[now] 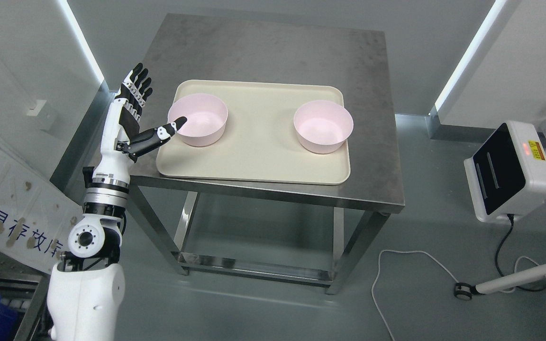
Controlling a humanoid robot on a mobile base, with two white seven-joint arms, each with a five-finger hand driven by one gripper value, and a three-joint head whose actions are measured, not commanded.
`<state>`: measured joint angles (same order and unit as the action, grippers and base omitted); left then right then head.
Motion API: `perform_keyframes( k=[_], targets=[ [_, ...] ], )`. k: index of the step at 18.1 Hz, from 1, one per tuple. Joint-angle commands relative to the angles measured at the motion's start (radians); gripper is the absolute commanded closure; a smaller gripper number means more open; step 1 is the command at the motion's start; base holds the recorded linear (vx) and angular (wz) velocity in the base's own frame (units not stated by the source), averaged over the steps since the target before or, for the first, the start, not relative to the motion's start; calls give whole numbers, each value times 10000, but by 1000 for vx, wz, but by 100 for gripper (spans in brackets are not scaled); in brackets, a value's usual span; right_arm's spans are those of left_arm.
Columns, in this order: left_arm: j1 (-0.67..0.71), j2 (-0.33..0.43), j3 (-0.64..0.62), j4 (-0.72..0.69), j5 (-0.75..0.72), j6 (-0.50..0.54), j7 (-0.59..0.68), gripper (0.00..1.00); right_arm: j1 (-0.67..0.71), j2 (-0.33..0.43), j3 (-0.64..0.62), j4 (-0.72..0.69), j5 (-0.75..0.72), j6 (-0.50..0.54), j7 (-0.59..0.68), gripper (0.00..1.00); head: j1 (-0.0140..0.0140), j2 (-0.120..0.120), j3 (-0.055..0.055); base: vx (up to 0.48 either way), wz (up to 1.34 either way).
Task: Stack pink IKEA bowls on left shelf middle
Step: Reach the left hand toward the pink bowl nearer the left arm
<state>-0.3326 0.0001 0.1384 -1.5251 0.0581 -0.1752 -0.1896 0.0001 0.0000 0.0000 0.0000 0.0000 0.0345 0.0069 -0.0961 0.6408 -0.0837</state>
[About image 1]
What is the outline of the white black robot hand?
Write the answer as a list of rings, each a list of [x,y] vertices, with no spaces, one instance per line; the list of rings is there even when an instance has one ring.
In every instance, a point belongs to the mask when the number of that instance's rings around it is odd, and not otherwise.
[[[148,74],[148,68],[138,63],[115,93],[100,141],[103,157],[121,157],[137,162],[139,157],[167,143],[188,122],[185,116],[181,116],[166,125],[140,130],[143,109],[153,92]]]

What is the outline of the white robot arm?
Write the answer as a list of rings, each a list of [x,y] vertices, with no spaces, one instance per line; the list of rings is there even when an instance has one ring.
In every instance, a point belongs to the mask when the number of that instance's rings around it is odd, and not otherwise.
[[[85,180],[82,219],[68,235],[68,251],[52,269],[47,308],[54,341],[112,341],[124,299],[119,264],[128,199],[129,162],[104,156]]]

